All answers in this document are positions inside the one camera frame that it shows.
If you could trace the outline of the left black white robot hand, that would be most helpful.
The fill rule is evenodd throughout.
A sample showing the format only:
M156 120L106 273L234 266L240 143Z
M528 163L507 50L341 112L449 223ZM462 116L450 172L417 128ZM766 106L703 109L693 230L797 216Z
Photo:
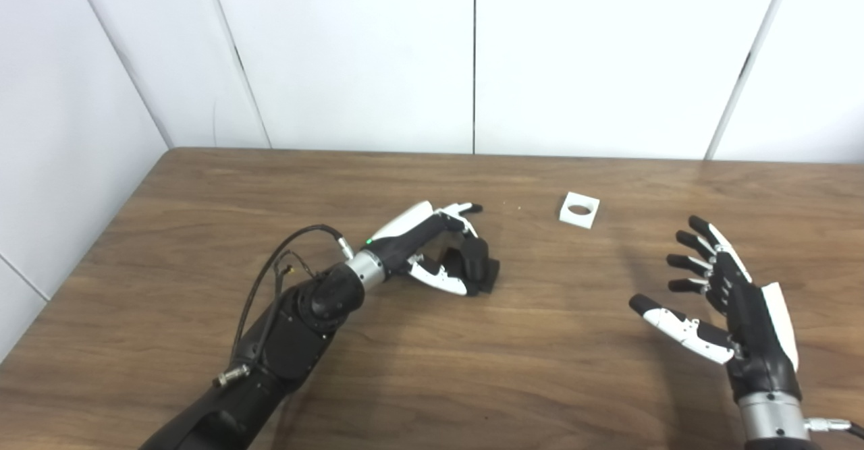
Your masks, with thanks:
M465 217L482 210L475 203L435 209L424 200L376 231L365 242L363 251L375 258L386 279L410 275L429 287L457 296L490 293L500 265L489 257L487 242ZM422 248L445 232L460 233L460 247L447 248L441 260L424 256Z

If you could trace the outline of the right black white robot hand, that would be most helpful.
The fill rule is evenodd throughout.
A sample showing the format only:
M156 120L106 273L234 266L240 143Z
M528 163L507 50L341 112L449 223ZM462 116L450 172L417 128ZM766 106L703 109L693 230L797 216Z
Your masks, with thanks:
M692 215L688 226L688 231L676 232L676 241L694 250L694 256L669 254L666 262L692 276L670 281L669 290L703 296L726 326L691 318L641 293L629 300L630 308L679 345L722 365L734 400L783 393L802 401L795 331L780 284L756 284L731 241L713 223Z

